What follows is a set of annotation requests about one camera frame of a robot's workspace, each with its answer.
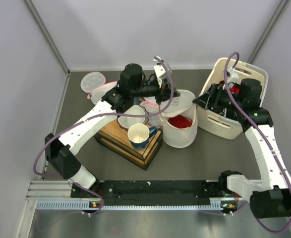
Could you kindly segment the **white mesh laundry bag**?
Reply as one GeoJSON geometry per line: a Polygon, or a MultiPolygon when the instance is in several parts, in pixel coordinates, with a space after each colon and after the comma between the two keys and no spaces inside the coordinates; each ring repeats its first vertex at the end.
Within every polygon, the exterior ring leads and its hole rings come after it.
{"type": "Polygon", "coordinates": [[[195,95],[185,89],[177,89],[180,96],[174,97],[171,104],[160,113],[160,125],[163,127],[163,140],[171,147],[185,148],[189,146],[197,135],[198,119],[197,106],[193,103],[195,95]],[[187,128],[177,128],[168,122],[176,116],[183,116],[192,121],[187,128]]]}

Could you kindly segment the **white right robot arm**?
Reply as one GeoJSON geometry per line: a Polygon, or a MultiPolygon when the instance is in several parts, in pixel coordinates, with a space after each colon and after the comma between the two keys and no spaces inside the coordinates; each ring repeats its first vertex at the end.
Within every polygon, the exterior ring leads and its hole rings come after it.
{"type": "Polygon", "coordinates": [[[238,194],[249,204],[258,219],[291,216],[291,177],[278,150],[270,113],[260,107],[262,85],[246,78],[230,83],[213,83],[208,91],[193,100],[204,112],[215,112],[241,125],[260,171],[261,184],[248,180],[242,173],[221,173],[218,191],[223,196],[238,194]]]}

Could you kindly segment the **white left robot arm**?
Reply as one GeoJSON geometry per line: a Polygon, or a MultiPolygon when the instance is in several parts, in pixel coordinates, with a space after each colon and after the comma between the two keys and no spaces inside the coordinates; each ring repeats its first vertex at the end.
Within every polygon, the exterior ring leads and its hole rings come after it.
{"type": "Polygon", "coordinates": [[[77,160],[76,154],[81,147],[102,127],[125,116],[135,98],[155,97],[158,104],[170,104],[172,98],[180,96],[174,88],[170,66],[159,58],[155,61],[153,80],[145,78],[140,65],[126,65],[116,85],[102,96],[91,111],[63,132],[46,136],[46,160],[64,179],[82,187],[87,196],[98,193],[99,180],[77,160]]]}

